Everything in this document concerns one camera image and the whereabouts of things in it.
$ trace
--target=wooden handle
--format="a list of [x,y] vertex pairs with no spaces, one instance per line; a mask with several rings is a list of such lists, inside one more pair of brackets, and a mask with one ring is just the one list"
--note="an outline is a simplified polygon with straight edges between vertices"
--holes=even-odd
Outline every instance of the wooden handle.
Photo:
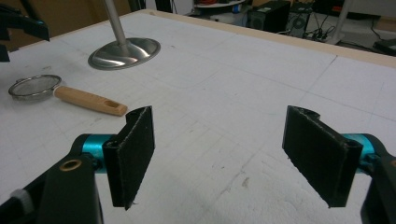
[[111,115],[122,116],[128,109],[126,105],[122,105],[105,97],[64,86],[56,88],[53,94],[68,103]]

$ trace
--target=white table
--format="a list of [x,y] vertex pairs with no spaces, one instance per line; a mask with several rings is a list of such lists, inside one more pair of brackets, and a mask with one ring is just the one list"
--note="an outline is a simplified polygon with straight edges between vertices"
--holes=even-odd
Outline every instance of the white table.
[[70,87],[153,106],[156,150],[125,212],[97,175],[106,223],[361,223],[369,176],[346,208],[328,209],[281,144],[287,105],[321,114],[339,133],[371,133],[396,155],[396,60],[212,21],[145,10],[121,18],[126,36],[162,44],[124,70],[89,55],[113,41],[104,22],[10,53],[0,64],[0,203],[62,158],[82,133],[117,133],[124,118],[56,98],[14,102],[16,79],[61,76]]

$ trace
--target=teal metal part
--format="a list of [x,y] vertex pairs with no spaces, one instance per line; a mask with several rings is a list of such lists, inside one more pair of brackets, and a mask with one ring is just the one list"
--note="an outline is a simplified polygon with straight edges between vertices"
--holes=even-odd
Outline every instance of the teal metal part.
[[367,173],[364,167],[373,166],[375,159],[378,157],[375,153],[373,144],[361,133],[343,133],[342,135],[347,139],[355,140],[363,145],[357,173]]
[[105,157],[103,155],[102,145],[108,141],[113,134],[91,134],[82,147],[82,153],[91,154],[99,163],[97,174],[106,173]]

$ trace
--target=mesh strainer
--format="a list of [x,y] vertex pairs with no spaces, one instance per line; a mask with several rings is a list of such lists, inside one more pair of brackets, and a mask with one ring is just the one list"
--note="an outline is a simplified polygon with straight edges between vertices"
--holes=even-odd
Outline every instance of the mesh strainer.
[[41,75],[19,79],[8,93],[14,100],[31,101],[48,98],[52,95],[74,105],[80,105],[99,112],[122,116],[127,110],[122,105],[105,97],[86,91],[60,86],[62,79],[55,75]]

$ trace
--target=round metal base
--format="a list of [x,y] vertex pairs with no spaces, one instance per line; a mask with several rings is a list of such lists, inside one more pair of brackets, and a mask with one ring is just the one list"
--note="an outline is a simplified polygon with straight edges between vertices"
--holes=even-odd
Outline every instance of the round metal base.
[[104,45],[88,59],[90,66],[100,70],[116,70],[144,63],[161,49],[160,43],[147,38],[127,38],[126,45],[118,41]]

